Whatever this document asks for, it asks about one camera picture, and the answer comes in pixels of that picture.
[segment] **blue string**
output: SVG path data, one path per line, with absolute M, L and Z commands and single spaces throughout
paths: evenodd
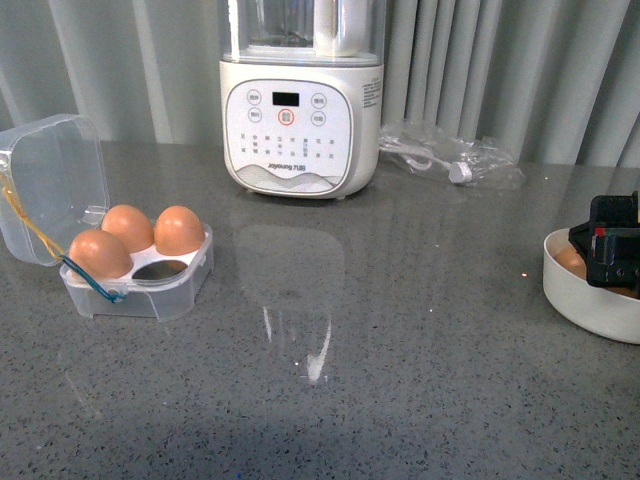
M 70 270 L 80 275 L 89 284 L 91 288 L 93 288 L 96 292 L 98 292 L 104 298 L 109 300 L 111 303 L 116 303 L 125 299 L 126 295 L 121 295 L 120 293 L 117 293 L 117 292 L 116 293 L 107 292 L 104 288 L 100 286 L 98 282 L 95 281 L 95 279 L 91 275 L 85 272 L 82 269 L 82 267 L 80 267 L 80 265 L 78 265 L 76 262 L 71 260 L 66 255 L 60 255 L 60 258 L 62 259 L 62 263 L 64 263 L 67 267 L 69 267 Z

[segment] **black device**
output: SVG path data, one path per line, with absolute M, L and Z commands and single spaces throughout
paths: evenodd
M 589 221 L 569 229 L 569 242 L 587 265 L 594 287 L 627 287 L 640 298 L 640 223 L 638 192 L 599 195 L 591 201 Z

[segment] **curtain fold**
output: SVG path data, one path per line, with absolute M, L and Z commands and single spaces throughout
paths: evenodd
M 220 144 L 223 0 L 3 0 L 0 129 L 80 113 L 103 140 Z M 387 0 L 383 121 L 520 161 L 640 167 L 637 0 Z

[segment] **white bowl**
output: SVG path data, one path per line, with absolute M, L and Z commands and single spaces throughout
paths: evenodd
M 553 257 L 568 245 L 568 228 L 556 230 L 544 240 L 542 284 L 551 305 L 590 332 L 640 344 L 640 300 L 592 287 L 562 267 Z

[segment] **blender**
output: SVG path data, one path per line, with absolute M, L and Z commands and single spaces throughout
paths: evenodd
M 252 192 L 343 198 L 378 161 L 385 0 L 228 0 L 224 157 Z

